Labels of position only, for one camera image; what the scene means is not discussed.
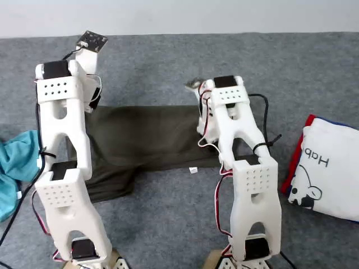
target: white wall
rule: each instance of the white wall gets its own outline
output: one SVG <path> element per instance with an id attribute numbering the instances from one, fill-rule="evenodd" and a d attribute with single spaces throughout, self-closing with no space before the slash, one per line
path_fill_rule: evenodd
<path id="1" fill-rule="evenodd" d="M 0 4 L 0 37 L 77 35 L 86 29 L 104 35 L 359 31 L 359 1 L 12 0 Z"/>

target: red fabric edge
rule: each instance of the red fabric edge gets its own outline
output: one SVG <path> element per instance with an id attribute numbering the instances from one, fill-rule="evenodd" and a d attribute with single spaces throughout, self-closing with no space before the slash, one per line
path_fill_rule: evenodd
<path id="1" fill-rule="evenodd" d="M 305 122 L 305 126 L 310 126 L 315 118 L 316 118 L 316 115 L 310 114 L 308 116 L 308 118 L 307 118 L 307 121 Z M 284 194 L 287 194 L 287 189 L 291 185 L 292 178 L 293 178 L 293 176 L 294 176 L 294 174 L 296 172 L 297 165 L 298 165 L 299 159 L 300 159 L 301 154 L 302 154 L 302 150 L 301 150 L 302 142 L 303 142 L 303 132 L 302 132 L 301 137 L 298 140 L 296 150 L 294 151 L 294 153 L 292 155 L 291 163 L 289 165 L 288 177 L 284 181 L 284 183 L 282 184 L 282 187 L 280 189 L 280 191 L 282 193 L 284 193 Z"/>

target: gray carpet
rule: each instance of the gray carpet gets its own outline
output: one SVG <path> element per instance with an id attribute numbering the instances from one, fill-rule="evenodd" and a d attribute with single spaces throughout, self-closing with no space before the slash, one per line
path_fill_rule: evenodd
<path id="1" fill-rule="evenodd" d="M 60 59 L 76 40 L 0 40 L 1 139 L 35 128 L 35 66 Z M 269 139 L 283 134 L 272 150 L 282 182 L 309 113 L 359 127 L 358 44 L 359 33 L 110 36 L 99 58 L 101 105 L 196 104 L 183 88 L 188 79 L 241 75 L 249 93 L 269 97 Z M 261 125 L 261 100 L 253 100 L 252 109 Z M 214 220 L 217 171 L 141 174 L 132 195 L 95 205 L 113 245 L 132 268 L 200 268 L 211 249 L 226 246 Z M 220 199 L 222 223 L 228 228 L 230 179 Z M 291 206 L 282 195 L 280 199 L 282 250 L 298 268 L 357 268 L 358 224 Z M 14 269 L 60 268 L 50 258 L 53 250 L 25 202 L 0 259 Z M 289 268 L 280 257 L 271 263 Z"/>

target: dark green pants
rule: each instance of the dark green pants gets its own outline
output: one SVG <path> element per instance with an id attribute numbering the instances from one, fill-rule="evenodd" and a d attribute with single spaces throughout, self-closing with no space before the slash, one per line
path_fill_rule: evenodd
<path id="1" fill-rule="evenodd" d="M 133 190 L 141 171 L 217 166 L 218 155 L 197 145 L 196 106 L 100 106 L 86 114 L 93 176 L 86 182 L 93 202 Z M 70 160 L 76 152 L 68 144 Z"/>

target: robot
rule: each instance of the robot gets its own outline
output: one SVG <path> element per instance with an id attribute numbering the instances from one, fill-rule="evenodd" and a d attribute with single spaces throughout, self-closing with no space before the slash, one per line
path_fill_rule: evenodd
<path id="1" fill-rule="evenodd" d="M 215 202 L 217 227 L 229 241 L 216 268 L 267 269 L 265 261 L 280 252 L 282 220 L 277 192 L 278 163 L 268 149 L 273 141 L 268 142 L 258 129 L 240 76 L 194 79 L 186 86 L 195 93 L 199 102 L 197 132 L 202 135 L 199 146 L 215 147 L 222 164 L 222 179 L 233 177 L 230 233 L 219 226 L 218 203 Z M 235 158 L 232 150 L 235 138 L 243 139 L 253 153 Z M 216 195 L 222 179 L 217 185 Z M 263 224 L 265 233 L 248 235 L 258 222 Z"/>
<path id="2" fill-rule="evenodd" d="M 35 183 L 45 208 L 47 225 L 64 268 L 128 269 L 112 249 L 100 215 L 92 205 L 85 181 L 91 178 L 91 152 L 85 130 L 85 113 L 96 108 L 102 82 L 94 79 L 98 53 L 107 38 L 87 31 L 76 50 L 61 61 L 36 67 L 36 95 L 40 108 L 40 134 L 46 151 L 44 170 Z M 75 59 L 67 60 L 75 54 Z M 277 192 L 278 164 L 270 156 L 268 141 L 257 128 L 248 94 L 241 77 L 217 77 L 193 81 L 190 88 L 199 101 L 197 131 L 206 145 L 219 151 L 221 175 L 232 176 L 234 203 L 229 245 L 217 268 L 263 268 L 265 260 L 280 251 L 281 208 Z M 67 136 L 77 153 L 77 161 L 56 163 L 60 140 Z M 252 155 L 235 159 L 232 146 L 242 138 Z M 248 235 L 261 222 L 264 234 Z M 70 238 L 80 231 L 84 237 Z"/>
<path id="3" fill-rule="evenodd" d="M 92 175 L 85 113 L 91 113 L 100 99 L 102 82 L 94 76 L 98 53 L 106 42 L 105 36 L 87 31 L 76 50 L 61 61 L 39 64 L 35 70 L 40 134 L 46 150 L 44 170 L 35 188 L 57 248 L 53 258 L 67 261 L 64 268 L 128 269 L 126 261 L 112 249 L 85 185 Z M 67 61 L 72 54 L 76 59 Z M 55 163 L 63 137 L 76 149 L 77 161 Z M 71 231 L 84 237 L 72 239 Z"/>

